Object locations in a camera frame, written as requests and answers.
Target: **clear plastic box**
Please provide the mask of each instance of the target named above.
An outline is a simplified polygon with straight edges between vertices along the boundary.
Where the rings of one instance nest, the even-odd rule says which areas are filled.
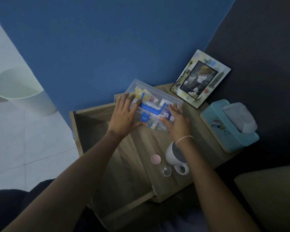
[[[143,98],[135,120],[144,121],[147,127],[155,130],[167,130],[166,126],[159,121],[160,117],[166,117],[171,123],[174,122],[174,117],[169,111],[169,104],[176,103],[178,107],[183,104],[182,100],[137,79],[132,82],[126,92],[129,92],[130,95],[135,94],[135,99],[132,101],[131,106],[139,98]]]

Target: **hat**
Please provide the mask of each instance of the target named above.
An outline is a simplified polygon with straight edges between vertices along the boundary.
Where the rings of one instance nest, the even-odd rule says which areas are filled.
[[[198,72],[199,75],[210,75],[212,73],[213,73],[213,70],[206,65],[203,65]]]

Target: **white mug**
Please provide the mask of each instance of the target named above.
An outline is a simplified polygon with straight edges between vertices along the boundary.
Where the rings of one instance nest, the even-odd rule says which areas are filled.
[[[174,165],[175,170],[180,175],[186,175],[189,173],[187,161],[182,151],[176,146],[175,142],[172,142],[167,148],[165,158],[169,164]]]

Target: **blue wall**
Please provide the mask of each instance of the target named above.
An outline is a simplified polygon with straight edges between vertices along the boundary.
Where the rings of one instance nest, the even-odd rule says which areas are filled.
[[[59,112],[176,80],[234,0],[0,0],[0,24]]]

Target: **tissue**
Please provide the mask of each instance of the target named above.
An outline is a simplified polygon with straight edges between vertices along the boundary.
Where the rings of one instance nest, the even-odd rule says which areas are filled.
[[[231,103],[222,110],[241,133],[250,134],[257,130],[256,121],[244,104]]]

